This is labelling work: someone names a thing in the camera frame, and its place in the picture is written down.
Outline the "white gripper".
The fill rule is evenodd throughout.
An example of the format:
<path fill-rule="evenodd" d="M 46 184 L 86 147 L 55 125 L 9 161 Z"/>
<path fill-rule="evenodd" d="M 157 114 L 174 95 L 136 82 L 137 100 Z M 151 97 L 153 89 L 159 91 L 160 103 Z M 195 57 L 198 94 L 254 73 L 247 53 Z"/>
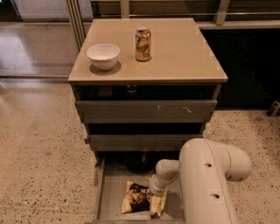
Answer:
<path fill-rule="evenodd" d="M 154 174 L 149 179 L 149 188 L 153 194 L 161 195 L 165 192 L 166 187 L 169 185 L 169 180 L 161 178 L 159 175 Z"/>

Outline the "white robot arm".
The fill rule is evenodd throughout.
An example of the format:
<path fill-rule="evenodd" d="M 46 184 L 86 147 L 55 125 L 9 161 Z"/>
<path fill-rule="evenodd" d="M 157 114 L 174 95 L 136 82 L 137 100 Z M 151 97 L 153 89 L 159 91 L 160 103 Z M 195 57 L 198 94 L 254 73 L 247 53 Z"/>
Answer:
<path fill-rule="evenodd" d="M 244 150 L 194 138 L 182 146 L 179 159 L 157 162 L 149 188 L 161 195 L 178 179 L 186 224 L 238 224 L 228 182 L 245 180 L 251 169 L 251 160 Z"/>

